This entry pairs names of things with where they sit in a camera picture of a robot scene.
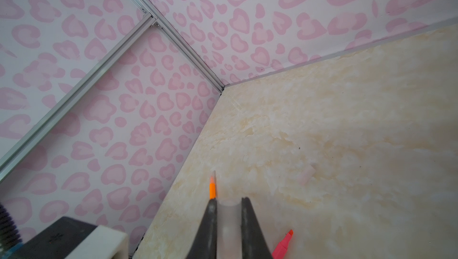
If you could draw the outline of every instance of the small pink block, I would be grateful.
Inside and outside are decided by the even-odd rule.
[[[301,185],[306,185],[307,182],[312,178],[312,176],[315,174],[316,170],[311,166],[308,165],[304,171],[301,173],[299,176],[299,183]]]

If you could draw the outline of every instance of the aluminum frame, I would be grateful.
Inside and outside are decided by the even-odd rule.
[[[100,60],[19,142],[0,159],[0,182],[18,165],[55,125],[72,109],[109,68],[143,35],[156,19],[147,13],[143,19]]]
[[[181,37],[178,31],[169,23],[169,21],[157,10],[150,0],[133,0],[139,4],[144,12],[151,13],[156,19],[157,26],[164,31],[169,39],[181,50],[186,57],[207,77],[214,87],[222,92],[224,84],[216,76],[216,74],[207,66],[207,64],[198,56],[198,54],[189,46],[189,44]]]

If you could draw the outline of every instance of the pink leopard print wall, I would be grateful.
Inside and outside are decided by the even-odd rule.
[[[151,0],[224,84],[458,16],[456,0]]]
[[[0,157],[141,18],[131,0],[0,0]]]
[[[135,250],[219,92],[151,28],[0,185],[27,241],[60,216]]]

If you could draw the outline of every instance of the orange marker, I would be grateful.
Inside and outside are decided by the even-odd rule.
[[[286,251],[288,251],[288,244],[289,240],[293,237],[293,230],[290,230],[286,233],[285,238],[275,247],[275,250],[272,252],[273,259],[283,259],[286,255]]]
[[[216,177],[216,172],[213,171],[212,175],[210,176],[210,199],[216,198],[215,177]]]

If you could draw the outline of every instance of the red highlighter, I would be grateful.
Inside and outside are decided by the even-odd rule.
[[[272,252],[273,259],[283,259],[286,255],[286,251],[288,251],[288,244],[289,240],[293,237],[293,230],[290,230],[286,233],[285,238],[275,247],[275,250]]]

